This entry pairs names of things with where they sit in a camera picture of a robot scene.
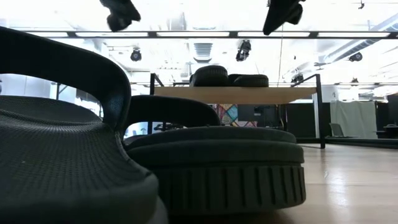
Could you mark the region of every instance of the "white curtain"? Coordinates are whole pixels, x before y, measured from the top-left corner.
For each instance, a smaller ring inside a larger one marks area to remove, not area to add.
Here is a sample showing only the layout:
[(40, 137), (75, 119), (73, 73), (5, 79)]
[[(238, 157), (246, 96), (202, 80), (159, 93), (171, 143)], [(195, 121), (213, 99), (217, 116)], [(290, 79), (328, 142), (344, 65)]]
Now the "white curtain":
[(340, 124), (345, 136), (377, 139), (374, 102), (332, 102), (330, 119)]

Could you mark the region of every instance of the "light wood floor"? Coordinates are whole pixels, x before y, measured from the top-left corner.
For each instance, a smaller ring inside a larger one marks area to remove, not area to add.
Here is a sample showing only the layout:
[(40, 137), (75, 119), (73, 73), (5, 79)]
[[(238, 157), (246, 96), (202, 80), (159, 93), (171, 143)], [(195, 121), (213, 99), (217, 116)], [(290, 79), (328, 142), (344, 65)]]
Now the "light wood floor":
[(171, 224), (398, 223), (398, 150), (337, 145), (304, 150), (303, 205), (258, 215), (172, 218)]

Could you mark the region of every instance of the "white ceiling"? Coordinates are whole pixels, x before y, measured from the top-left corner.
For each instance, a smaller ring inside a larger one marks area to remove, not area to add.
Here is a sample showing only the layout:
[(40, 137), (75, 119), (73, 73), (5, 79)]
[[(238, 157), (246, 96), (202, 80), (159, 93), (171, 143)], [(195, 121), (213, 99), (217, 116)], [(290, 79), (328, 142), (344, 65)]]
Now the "white ceiling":
[[(261, 30), (267, 14), (267, 0), (135, 0), (142, 21), (128, 30)], [(398, 13), (398, 0), (307, 0), (299, 25), (286, 24), (288, 30), (367, 31)], [(25, 30), (108, 30), (109, 11), (98, 0), (0, 0), (0, 26)], [(186, 63), (193, 60), (192, 39), (104, 39), (111, 58), (126, 70), (151, 70), (164, 81), (181, 80)], [(398, 39), (381, 40), (361, 50), (364, 59), (345, 59), (317, 71), (313, 63), (350, 40), (252, 40), (252, 52), (245, 62), (236, 62), (240, 43), (236, 39), (213, 39), (211, 63), (225, 66), (229, 73), (263, 73), (272, 82), (290, 81), (289, 71), (307, 64), (302, 73), (321, 73), (323, 83), (398, 82)], [(139, 47), (142, 61), (132, 62), (133, 47)]]

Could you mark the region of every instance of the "wooden floor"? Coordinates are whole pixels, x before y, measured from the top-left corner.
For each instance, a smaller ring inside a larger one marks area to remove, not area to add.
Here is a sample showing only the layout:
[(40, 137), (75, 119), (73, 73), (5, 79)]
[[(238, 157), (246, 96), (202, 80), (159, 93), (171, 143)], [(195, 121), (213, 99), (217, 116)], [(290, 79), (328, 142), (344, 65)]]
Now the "wooden floor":
[(258, 215), (172, 218), (171, 224), (398, 223), (398, 150), (327, 145), (304, 151), (303, 205)]

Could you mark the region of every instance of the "ceiling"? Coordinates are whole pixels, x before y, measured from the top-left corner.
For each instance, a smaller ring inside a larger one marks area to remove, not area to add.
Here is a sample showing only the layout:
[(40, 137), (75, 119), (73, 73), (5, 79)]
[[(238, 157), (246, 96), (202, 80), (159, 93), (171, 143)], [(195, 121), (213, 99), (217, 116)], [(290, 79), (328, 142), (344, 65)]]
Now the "ceiling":
[[(299, 25), (286, 24), (282, 31), (394, 31), (398, 28), (398, 0), (307, 0)], [(135, 0), (141, 22), (128, 30), (261, 30), (267, 15), (267, 0)], [(109, 11), (98, 0), (0, 0), (0, 26), (19, 30), (108, 31)], [(210, 63), (229, 73), (269, 76), (270, 82), (290, 82), (292, 75), (322, 75), (323, 83), (398, 82), (398, 39), (253, 39), (252, 51), (244, 62), (235, 55), (239, 39), (101, 39), (109, 56), (126, 71), (153, 71), (162, 81), (188, 80), (198, 64), (195, 47), (211, 44)], [(132, 49), (140, 48), (142, 60), (132, 62)], [(348, 56), (360, 51), (363, 60)], [(327, 62), (317, 70), (315, 62)]]

